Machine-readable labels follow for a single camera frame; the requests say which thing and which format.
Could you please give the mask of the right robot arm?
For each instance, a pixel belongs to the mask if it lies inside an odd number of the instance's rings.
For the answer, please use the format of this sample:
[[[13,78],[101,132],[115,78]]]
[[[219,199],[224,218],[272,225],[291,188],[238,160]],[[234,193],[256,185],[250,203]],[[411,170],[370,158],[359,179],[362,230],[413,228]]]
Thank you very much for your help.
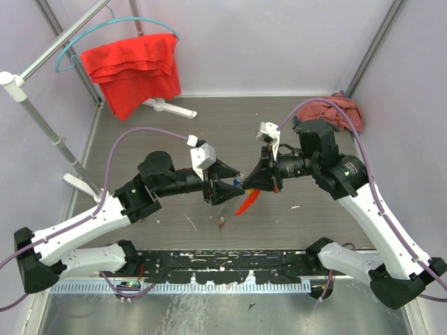
[[[326,270],[346,274],[367,284],[382,304],[394,310],[421,296],[435,276],[446,273],[446,262],[430,257],[404,231],[370,181],[366,161],[339,152],[332,126],[316,119],[293,130],[300,147],[281,154],[278,126],[260,124],[256,137],[265,146],[242,187],[278,193],[285,179],[312,177],[354,217],[378,254],[368,256],[323,237],[305,250],[309,271],[316,275]]]

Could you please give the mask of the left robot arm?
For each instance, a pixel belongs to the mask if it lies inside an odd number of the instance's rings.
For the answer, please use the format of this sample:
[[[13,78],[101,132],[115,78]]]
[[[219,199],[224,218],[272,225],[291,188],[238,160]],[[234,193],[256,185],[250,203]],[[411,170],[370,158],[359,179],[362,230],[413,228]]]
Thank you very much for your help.
[[[204,167],[176,170],[167,152],[154,151],[139,164],[137,175],[102,204],[51,228],[16,231],[15,249],[23,251],[16,260],[25,293],[44,291],[69,276],[136,274],[141,260],[131,241],[99,248],[84,244],[152,215],[161,209],[159,198],[201,192],[205,202],[218,205],[244,195],[241,187],[225,183],[237,170],[205,157],[201,149],[192,153],[205,159]]]

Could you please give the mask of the metal key organizer red handle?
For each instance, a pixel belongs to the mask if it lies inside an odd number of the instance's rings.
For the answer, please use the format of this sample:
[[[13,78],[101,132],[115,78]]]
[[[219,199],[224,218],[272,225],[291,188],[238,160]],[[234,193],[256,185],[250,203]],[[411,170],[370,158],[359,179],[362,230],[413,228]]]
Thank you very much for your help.
[[[244,191],[244,195],[225,202],[217,214],[217,230],[221,232],[225,228],[227,222],[231,219],[239,218],[246,213],[258,199],[260,194],[261,192],[259,190],[250,188]]]

